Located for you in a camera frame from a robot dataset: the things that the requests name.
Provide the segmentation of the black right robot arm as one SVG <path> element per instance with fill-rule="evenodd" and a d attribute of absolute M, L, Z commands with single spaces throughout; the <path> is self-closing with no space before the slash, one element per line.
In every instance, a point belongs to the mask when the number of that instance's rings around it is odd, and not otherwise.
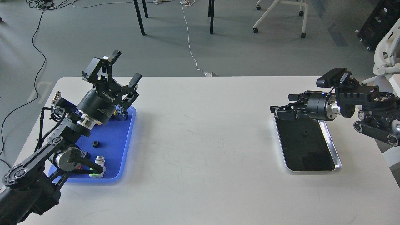
<path fill-rule="evenodd" d="M 333 121 L 338 115 L 353 117 L 356 106 L 361 106 L 354 129 L 366 136 L 399 146 L 399 98 L 390 92 L 381 92 L 379 86 L 359 83 L 347 68 L 334 68 L 316 81 L 329 92 L 305 91 L 289 94 L 291 103 L 271 106 L 278 119 L 294 121 L 301 115 L 321 121 Z"/>

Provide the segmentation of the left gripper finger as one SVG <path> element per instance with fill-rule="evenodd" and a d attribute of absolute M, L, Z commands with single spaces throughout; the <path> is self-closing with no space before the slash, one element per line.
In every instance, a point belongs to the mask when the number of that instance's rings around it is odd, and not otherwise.
<path fill-rule="evenodd" d="M 132 79 L 129 81 L 129 89 L 133 89 L 133 88 L 138 88 L 138 82 L 140 81 L 140 79 L 142 78 L 142 75 L 140 73 L 136 73 Z"/>
<path fill-rule="evenodd" d="M 112 75 L 112 65 L 120 57 L 121 51 L 114 50 L 110 56 L 103 58 L 94 57 L 86 70 L 82 71 L 82 79 L 94 86 L 100 84 L 111 84 L 114 79 Z"/>

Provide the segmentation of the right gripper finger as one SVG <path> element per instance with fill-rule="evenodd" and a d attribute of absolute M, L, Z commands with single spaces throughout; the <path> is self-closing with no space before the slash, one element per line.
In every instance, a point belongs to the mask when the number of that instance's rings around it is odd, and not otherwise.
<path fill-rule="evenodd" d="M 270 106 L 270 111 L 279 120 L 296 121 L 308 115 L 300 108 L 294 106 Z"/>
<path fill-rule="evenodd" d="M 289 101 L 294 101 L 294 102 L 297 102 L 297 101 L 305 102 L 305 101 L 308 101 L 310 95 L 311 95 L 310 91 L 305 91 L 304 93 L 299 93 L 299 94 L 289 94 L 288 99 L 289 99 Z"/>

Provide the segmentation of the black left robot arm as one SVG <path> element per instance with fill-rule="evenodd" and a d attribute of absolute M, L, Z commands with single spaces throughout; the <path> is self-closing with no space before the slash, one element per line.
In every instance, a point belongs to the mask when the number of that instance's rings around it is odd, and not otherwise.
<path fill-rule="evenodd" d="M 16 225 L 31 213 L 42 215 L 59 203 L 60 189 L 73 173 L 101 175 L 105 166 L 84 157 L 76 142 L 89 137 L 96 124 L 106 124 L 112 116 L 124 116 L 138 97 L 141 74 L 121 86 L 112 75 L 112 66 L 121 55 L 94 57 L 82 79 L 93 85 L 78 105 L 56 93 L 51 118 L 57 124 L 39 137 L 34 153 L 12 167 L 2 177 L 1 224 Z"/>

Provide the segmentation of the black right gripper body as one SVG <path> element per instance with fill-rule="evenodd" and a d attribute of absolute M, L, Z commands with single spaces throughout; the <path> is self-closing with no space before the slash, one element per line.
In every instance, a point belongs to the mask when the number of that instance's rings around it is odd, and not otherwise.
<path fill-rule="evenodd" d="M 333 121 L 331 106 L 333 95 L 327 92 L 307 92 L 298 95 L 300 102 L 295 108 L 299 116 L 308 116 L 322 121 Z"/>

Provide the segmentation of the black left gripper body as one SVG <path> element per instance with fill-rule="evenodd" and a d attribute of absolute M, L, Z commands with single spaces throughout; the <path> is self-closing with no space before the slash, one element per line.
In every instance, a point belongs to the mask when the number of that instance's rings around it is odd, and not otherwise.
<path fill-rule="evenodd" d="M 114 79 L 111 84 L 93 85 L 76 108 L 94 120 L 106 124 L 114 114 L 116 105 L 127 109 L 137 97 L 136 88 L 129 89 L 129 84 L 122 87 Z"/>

